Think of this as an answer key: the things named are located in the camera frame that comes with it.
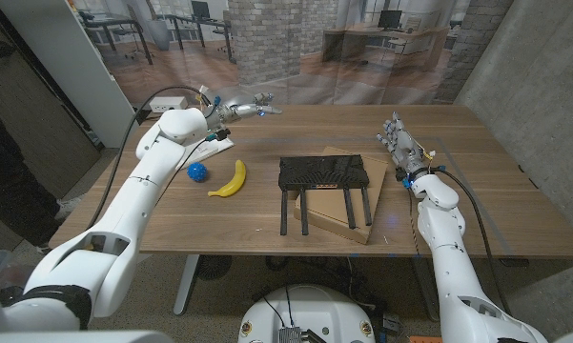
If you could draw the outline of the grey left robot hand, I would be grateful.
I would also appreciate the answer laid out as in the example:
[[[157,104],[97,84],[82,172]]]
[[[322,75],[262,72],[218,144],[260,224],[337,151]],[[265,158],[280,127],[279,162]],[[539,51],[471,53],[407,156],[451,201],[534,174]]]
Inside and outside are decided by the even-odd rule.
[[[221,103],[217,107],[222,124],[230,124],[241,119],[269,114],[282,114],[282,110],[271,105],[274,96],[269,92],[255,95],[239,95]]]

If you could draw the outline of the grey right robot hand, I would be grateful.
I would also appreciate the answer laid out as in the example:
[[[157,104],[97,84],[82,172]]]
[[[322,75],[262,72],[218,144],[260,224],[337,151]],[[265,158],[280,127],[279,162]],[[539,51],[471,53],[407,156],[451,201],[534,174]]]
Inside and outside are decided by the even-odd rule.
[[[397,176],[415,181],[428,174],[429,167],[423,160],[423,148],[405,129],[396,111],[393,112],[391,119],[382,124],[382,127],[384,134],[378,133],[377,140],[390,153],[397,167]]]

